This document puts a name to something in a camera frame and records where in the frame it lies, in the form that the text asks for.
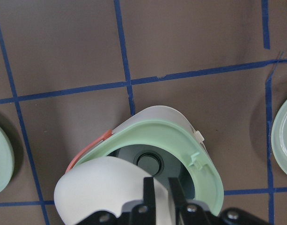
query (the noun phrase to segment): plastic container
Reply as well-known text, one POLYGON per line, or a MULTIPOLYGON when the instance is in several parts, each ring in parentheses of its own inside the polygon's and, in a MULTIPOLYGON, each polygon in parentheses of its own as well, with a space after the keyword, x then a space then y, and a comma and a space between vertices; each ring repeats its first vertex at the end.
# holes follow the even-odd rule
POLYGON ((271 145, 276 161, 287 174, 287 100, 273 122, 271 145))
POLYGON ((14 155, 11 143, 0 128, 0 192, 9 183, 14 169, 14 155))
POLYGON ((107 156, 130 145, 151 145, 175 156, 188 170, 195 188, 195 200, 205 202, 218 215, 224 191, 221 178, 212 163, 204 138, 177 110, 157 105, 149 107, 112 131, 112 136, 86 153, 75 166, 107 156))

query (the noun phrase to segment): blue tape line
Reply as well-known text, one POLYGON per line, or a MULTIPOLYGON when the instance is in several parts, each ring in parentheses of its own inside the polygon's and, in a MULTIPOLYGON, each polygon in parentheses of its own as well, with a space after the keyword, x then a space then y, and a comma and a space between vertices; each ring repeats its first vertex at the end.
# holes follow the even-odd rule
POLYGON ((55 204, 54 201, 45 201, 44 203, 45 203, 46 205, 54 205, 54 204, 55 204))
POLYGON ((14 99, 12 97, 0 99, 0 105, 1 104, 12 103, 12 102, 14 102, 14 99))
POLYGON ((21 102, 21 101, 28 101, 28 100, 34 100, 34 99, 51 98, 51 97, 71 95, 71 94, 76 94, 76 93, 84 93, 84 92, 95 91, 95 90, 122 88, 125 86, 127 86, 126 82, 105 83, 105 84, 98 84, 98 85, 92 85, 92 86, 87 86, 87 87, 50 91, 50 92, 34 94, 34 95, 25 95, 25 96, 20 96, 17 98, 18 98, 18 101, 21 102))
POLYGON ((175 79, 180 79, 180 78, 188 78, 188 77, 195 77, 195 76, 202 76, 202 75, 228 73, 228 72, 247 70, 247 69, 263 68, 274 63, 287 63, 287 59, 267 60, 267 61, 226 66, 226 67, 202 69, 202 70, 197 70, 197 71, 169 74, 163 77, 152 76, 152 77, 139 78, 139 79, 132 80, 132 85, 159 82, 159 81, 168 81, 168 80, 175 80, 175 79))
POLYGON ((265 49, 270 49, 268 22, 269 22, 268 0, 262 0, 262 27, 263 27, 263 43, 265 49))
POLYGON ((125 71, 125 81, 128 83, 127 93, 128 93, 128 98, 129 98, 130 112, 131 112, 131 115, 133 116, 135 115, 136 112, 135 112, 134 96, 133 96, 133 89, 132 89, 132 83, 131 83, 131 74, 130 74, 129 63, 128 63, 128 58, 126 54, 125 34, 124 34, 124 29, 123 29, 123 21, 122 21, 119 0, 114 0, 114 8, 115 8, 117 28, 118 28, 121 56, 123 59, 123 65, 124 65, 124 71, 125 71))
POLYGON ((274 196, 273 196, 273 193, 269 194, 268 221, 269 221, 269 223, 274 224, 274 196))
POLYGON ((283 192, 287 192, 287 187, 277 187, 274 188, 274 193, 283 193, 283 192))
MULTIPOLYGON (((227 66, 227 67, 218 67, 218 68, 211 68, 211 69, 205 69, 205 70, 199 70, 199 71, 171 74, 171 75, 167 75, 162 78, 147 77, 147 78, 134 79, 131 81, 132 81, 132 84, 135 84, 135 85, 145 84, 145 83, 159 82, 159 81, 165 81, 165 80, 181 79, 181 78, 186 78, 186 77, 211 75, 211 74, 216 74, 216 73, 227 73, 227 72, 232 72, 232 71, 253 69, 253 68, 259 68, 259 67, 265 67, 267 65, 275 64, 275 63, 287 63, 287 59, 253 62, 253 63, 227 66)), ((128 86, 127 82, 105 83, 105 84, 91 85, 91 86, 86 86, 86 87, 39 93, 39 94, 34 94, 34 95, 19 96, 17 97, 16 100, 21 102, 21 101, 28 101, 28 100, 41 99, 41 98, 51 98, 51 97, 58 97, 58 96, 64 96, 64 95, 71 95, 71 94, 83 93, 87 91, 121 88, 121 87, 127 87, 127 86, 128 86)), ((12 103, 12 102, 14 102, 14 98, 0 99, 0 104, 12 103)))
POLYGON ((224 191, 224 195, 251 195, 251 194, 268 194, 268 193, 269 193, 268 188, 224 191))
MULTIPOLYGON (((285 193, 287 187, 276 187, 276 188, 259 188, 259 189, 242 189, 242 190, 227 190, 224 191, 224 195, 253 195, 253 194, 269 194, 269 193, 285 193)), ((24 205, 41 205, 40 201, 34 202, 1 202, 0 207, 7 206, 24 206, 24 205)), ((44 201, 45 205, 54 205, 55 202, 44 201)))
POLYGON ((11 207, 11 206, 27 206, 27 205, 41 205, 41 202, 2 202, 0 207, 11 207))
MULTIPOLYGON (((272 76, 281 60, 283 53, 277 60, 272 72, 265 82, 265 104, 266 104, 266 144, 267 144, 267 178, 268 188, 273 189, 273 172, 271 166, 271 128, 272 128, 272 76)), ((269 194, 268 217, 269 223, 274 224, 274 193, 269 194)))
POLYGON ((4 58, 4 63, 5 63, 5 67, 6 67, 6 71, 7 71, 7 75, 8 75, 8 79, 9 79, 9 84, 10 84, 10 88, 11 88, 12 95, 13 95, 13 99, 15 101, 16 112, 17 112, 17 116, 18 116, 18 119, 19 119, 19 122, 20 122, 20 125, 21 125, 22 135, 23 135, 23 139, 24 139, 24 142, 25 142, 27 154, 28 154, 28 157, 29 157, 29 162, 30 162, 30 165, 31 165, 33 178, 34 178, 34 181, 35 181, 38 198, 39 198, 39 200, 41 202, 41 208, 42 208, 44 220, 45 220, 46 225, 49 225, 50 223, 49 223, 49 219, 48 219, 47 212, 46 212, 46 209, 45 209, 43 196, 42 196, 42 192, 41 192, 41 189, 40 189, 40 185, 39 185, 39 181, 38 181, 38 177, 37 177, 37 173, 36 173, 36 169, 35 169, 35 165, 34 165, 34 161, 33 161, 33 156, 32 156, 32 153, 31 153, 30 146, 29 146, 29 141, 28 141, 28 137, 27 137, 26 128, 25 128, 25 125, 24 125, 24 122, 23 122, 23 118, 22 118, 21 108, 20 108, 19 102, 17 101, 17 92, 16 92, 16 89, 15 89, 15 83, 14 83, 14 80, 13 80, 12 71, 11 71, 9 59, 8 59, 8 56, 7 56, 6 46, 5 46, 5 42, 4 42, 4 39, 3 39, 1 27, 0 27, 0 47, 1 47, 3 58, 4 58))

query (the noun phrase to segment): green circular lid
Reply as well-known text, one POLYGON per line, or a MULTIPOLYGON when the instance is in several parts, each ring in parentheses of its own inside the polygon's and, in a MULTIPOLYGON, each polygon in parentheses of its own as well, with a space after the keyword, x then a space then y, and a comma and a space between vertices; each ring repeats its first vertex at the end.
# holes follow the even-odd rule
POLYGON ((5 132, 0 128, 0 192, 9 183, 13 169, 13 150, 5 132))
POLYGON ((273 122, 271 145, 276 161, 287 174, 287 101, 273 122))

